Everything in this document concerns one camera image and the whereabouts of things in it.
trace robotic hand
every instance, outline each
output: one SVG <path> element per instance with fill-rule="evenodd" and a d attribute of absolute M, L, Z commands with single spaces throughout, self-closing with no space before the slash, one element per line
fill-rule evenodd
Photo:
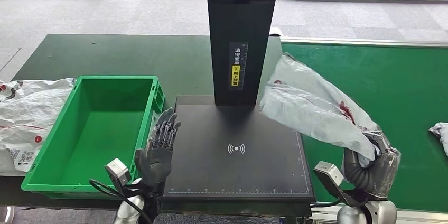
<path fill-rule="evenodd" d="M 163 182 L 171 173 L 173 144 L 181 125 L 175 122 L 176 118 L 173 108 L 164 111 L 153 128 L 146 149 L 136 150 L 134 161 L 140 179 L 126 185 L 130 173 L 117 158 L 105 166 L 115 189 L 125 197 L 114 224 L 150 224 L 157 216 L 156 199 L 161 196 Z"/>
<path fill-rule="evenodd" d="M 397 174 L 400 152 L 390 145 L 382 131 L 364 135 L 380 149 L 380 154 L 362 168 L 358 154 L 344 149 L 343 171 L 354 185 L 353 190 L 343 191 L 339 187 L 343 176 L 331 163 L 320 161 L 313 171 L 328 192 L 346 204 L 338 212 L 339 224 L 394 224 L 397 208 L 387 197 Z"/>

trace gray carpet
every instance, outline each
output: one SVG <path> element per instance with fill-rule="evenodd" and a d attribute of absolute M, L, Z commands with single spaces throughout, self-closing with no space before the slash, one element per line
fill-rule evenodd
<path fill-rule="evenodd" d="M 272 26 L 298 37 L 448 42 L 448 4 L 278 0 Z M 0 0 L 0 80 L 11 80 L 48 33 L 207 35 L 207 0 Z M 111 223 L 114 215 L 17 209 L 14 224 Z M 200 214 L 156 221 L 277 222 Z"/>
<path fill-rule="evenodd" d="M 13 224 L 109 224 L 115 218 L 114 211 L 89 210 L 23 210 L 16 208 Z M 154 224 L 178 223 L 219 223 L 219 224 L 274 224 L 278 218 L 258 218 L 241 216 L 211 216 L 204 214 L 161 214 Z"/>

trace green bin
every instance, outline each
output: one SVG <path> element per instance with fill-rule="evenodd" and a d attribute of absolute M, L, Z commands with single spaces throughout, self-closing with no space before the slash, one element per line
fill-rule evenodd
<path fill-rule="evenodd" d="M 162 111 L 156 76 L 82 76 L 26 175 L 22 190 L 54 199 L 107 198 L 89 179 L 113 186 L 104 165 L 119 158 L 138 178 L 137 148 Z"/>

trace scale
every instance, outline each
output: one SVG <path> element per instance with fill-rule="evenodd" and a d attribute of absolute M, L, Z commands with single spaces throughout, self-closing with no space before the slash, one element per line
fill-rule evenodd
<path fill-rule="evenodd" d="M 302 139 L 264 117 L 258 89 L 275 0 L 208 0 L 214 96 L 179 96 L 165 212 L 311 216 Z"/>

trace black base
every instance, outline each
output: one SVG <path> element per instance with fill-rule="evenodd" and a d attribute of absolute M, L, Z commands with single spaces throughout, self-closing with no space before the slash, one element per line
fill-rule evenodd
<path fill-rule="evenodd" d="M 189 208 L 196 204 L 214 208 L 213 213 L 242 214 L 238 209 L 221 211 L 231 205 L 226 201 L 245 204 L 245 209 L 250 209 L 247 204 L 267 208 L 269 202 L 288 202 L 302 208 L 295 210 L 297 214 L 306 215 L 314 195 L 296 131 L 264 117 L 258 107 L 215 106 L 213 96 L 178 97 L 176 112 L 182 126 L 163 205 Z M 284 210 L 271 205 L 250 214 L 276 215 L 280 213 L 273 211 Z"/>

